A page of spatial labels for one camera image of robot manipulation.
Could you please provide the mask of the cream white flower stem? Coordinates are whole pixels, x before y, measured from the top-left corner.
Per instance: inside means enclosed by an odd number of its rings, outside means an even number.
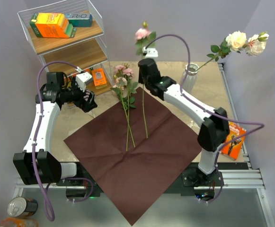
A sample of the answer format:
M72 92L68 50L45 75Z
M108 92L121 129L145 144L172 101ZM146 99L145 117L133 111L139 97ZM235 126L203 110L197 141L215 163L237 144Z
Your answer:
M255 34L250 38L247 38L246 33L241 31L228 34L220 45L211 45L212 53L207 55L210 59L199 66L198 70L212 61L224 59L232 52L242 53L244 51L248 56L258 56L265 50L268 39L267 31Z

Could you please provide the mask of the red wrapping paper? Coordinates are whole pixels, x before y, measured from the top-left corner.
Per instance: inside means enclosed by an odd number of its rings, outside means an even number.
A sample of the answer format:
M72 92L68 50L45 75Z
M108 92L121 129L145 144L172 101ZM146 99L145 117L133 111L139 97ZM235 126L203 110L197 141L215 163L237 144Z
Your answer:
M127 121L121 103L117 103L83 125L65 139L65 144L129 224L135 224L165 191L150 190L121 195L120 177L148 174L164 175L158 185L168 187L201 152L197 134L157 99L145 93L145 114L149 137L146 138L142 114L142 89L134 94L130 126L135 148L129 136L126 151Z

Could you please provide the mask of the orange razor package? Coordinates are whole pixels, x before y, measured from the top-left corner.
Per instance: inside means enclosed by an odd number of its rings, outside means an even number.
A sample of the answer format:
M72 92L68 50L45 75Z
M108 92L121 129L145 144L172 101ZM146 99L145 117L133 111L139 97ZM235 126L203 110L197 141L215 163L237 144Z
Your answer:
M247 131L237 125L234 122L229 122L230 133L226 138L225 143L232 140L232 142L228 143L223 149L222 154L231 158L232 160L236 160L239 156L243 141L245 137L239 138L240 135L245 134Z

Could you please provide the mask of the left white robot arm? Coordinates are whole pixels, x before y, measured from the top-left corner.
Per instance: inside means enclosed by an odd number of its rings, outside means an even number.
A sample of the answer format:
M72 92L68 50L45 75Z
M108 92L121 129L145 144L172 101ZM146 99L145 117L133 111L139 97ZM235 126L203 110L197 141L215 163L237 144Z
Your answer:
M26 185L37 183L39 174L42 183L58 183L67 178L72 185L80 185L84 174L74 162L61 163L52 154L52 137L55 123L64 103L74 103L87 113L97 107L94 92L87 89L93 81L88 72L73 78L63 72L48 72L46 83L36 95L34 124L21 153L14 154L13 163Z

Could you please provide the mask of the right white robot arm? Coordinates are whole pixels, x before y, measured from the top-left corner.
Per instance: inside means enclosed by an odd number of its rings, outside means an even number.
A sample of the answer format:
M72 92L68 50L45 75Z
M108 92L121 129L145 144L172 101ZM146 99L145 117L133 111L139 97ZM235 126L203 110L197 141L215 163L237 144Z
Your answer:
M174 105L200 127L197 141L202 151L196 179L200 185L207 186L213 181L213 172L217 168L218 150L230 133L226 110L202 103L182 90L172 78L161 76L154 59L142 59L138 62L138 67L139 82L153 96Z

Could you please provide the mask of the teal box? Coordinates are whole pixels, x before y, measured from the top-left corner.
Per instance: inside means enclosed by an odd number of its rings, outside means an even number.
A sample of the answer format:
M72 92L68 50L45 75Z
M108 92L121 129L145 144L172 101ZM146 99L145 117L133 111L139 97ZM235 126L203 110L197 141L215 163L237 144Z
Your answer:
M92 15L90 13L68 13L65 14L69 23L74 27L91 27L92 26Z

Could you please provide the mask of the metal tin can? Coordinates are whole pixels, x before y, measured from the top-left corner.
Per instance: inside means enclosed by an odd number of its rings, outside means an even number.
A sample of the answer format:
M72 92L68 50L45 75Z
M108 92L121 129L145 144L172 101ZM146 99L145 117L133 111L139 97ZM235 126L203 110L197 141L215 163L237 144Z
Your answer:
M35 199L15 197L8 204L7 214L14 218L26 218L34 215L37 209L38 202Z

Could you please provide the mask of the white ribbed vase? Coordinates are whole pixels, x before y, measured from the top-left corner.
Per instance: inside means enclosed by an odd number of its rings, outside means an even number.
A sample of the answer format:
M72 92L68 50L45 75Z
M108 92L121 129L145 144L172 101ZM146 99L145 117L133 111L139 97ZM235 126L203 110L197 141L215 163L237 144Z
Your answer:
M179 84L182 85L183 90L190 93L196 83L199 66L195 63L190 63L185 66Z

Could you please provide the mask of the pink flower bunch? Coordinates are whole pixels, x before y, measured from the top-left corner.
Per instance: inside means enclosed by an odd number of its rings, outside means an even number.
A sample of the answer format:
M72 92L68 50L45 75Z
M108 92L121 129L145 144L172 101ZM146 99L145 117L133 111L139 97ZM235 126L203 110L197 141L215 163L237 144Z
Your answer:
M116 95L122 105L127 121L127 135L126 135L126 151L129 150L129 136L131 136L133 147L135 148L134 137L130 126L130 109L136 108L134 105L135 98L131 97L136 94L137 82L133 82L134 72L128 63L117 65L114 69L114 85L111 90Z

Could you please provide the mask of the orange blister pack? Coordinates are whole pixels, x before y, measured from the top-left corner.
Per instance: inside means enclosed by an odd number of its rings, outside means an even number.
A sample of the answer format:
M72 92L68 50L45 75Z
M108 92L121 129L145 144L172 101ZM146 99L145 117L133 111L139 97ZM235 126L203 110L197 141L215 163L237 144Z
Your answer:
M105 73L102 68L91 71L95 89L100 89L107 86Z

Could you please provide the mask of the orange sponge pack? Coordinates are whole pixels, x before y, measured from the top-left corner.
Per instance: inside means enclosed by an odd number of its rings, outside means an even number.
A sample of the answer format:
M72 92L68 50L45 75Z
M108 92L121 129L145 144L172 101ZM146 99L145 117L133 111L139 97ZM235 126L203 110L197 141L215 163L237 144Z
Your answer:
M76 29L62 13L35 13L29 22L39 38L73 38Z

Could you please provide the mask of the pink flower stem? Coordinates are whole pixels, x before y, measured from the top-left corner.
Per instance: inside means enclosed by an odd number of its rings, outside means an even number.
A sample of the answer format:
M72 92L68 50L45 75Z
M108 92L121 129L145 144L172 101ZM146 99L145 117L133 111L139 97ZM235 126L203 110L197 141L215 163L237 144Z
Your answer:
M152 40L153 38L156 37L156 32L151 32L148 28L148 22L144 21L142 23L142 27L137 30L135 33L135 47L137 48L136 50L136 55L140 56L143 59L145 59L144 55L144 47L146 47ZM144 120L144 126L145 126L145 133L146 133L146 138L149 137L148 134L148 127L147 127L147 122L146 122L146 114L145 114L145 85L147 83L147 76L145 74L146 69L145 66L142 65L141 67L141 73L139 73L139 83L142 84L142 114L143 114L143 120Z

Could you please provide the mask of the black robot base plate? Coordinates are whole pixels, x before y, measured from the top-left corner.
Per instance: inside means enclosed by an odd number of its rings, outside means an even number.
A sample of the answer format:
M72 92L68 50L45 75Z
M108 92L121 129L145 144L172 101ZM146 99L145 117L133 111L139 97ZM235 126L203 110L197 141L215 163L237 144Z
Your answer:
M209 201L215 196L215 189L224 186L224 180L220 171L213 171L208 176L201 174L196 167L196 163L191 163L178 177L168 186L158 185L165 179L164 175L158 177L150 177L148 174L129 174L128 176L120 177L123 183L120 183L121 195L125 192L130 192L136 195L143 192L145 195L150 190L164 189L165 194L180 194L181 196L196 196L198 199ZM81 163L78 163L78 175L72 180L60 180L57 186L66 186L66 196L83 197L83 190L79 187L83 186L90 193L91 197L100 197L104 191L91 177Z

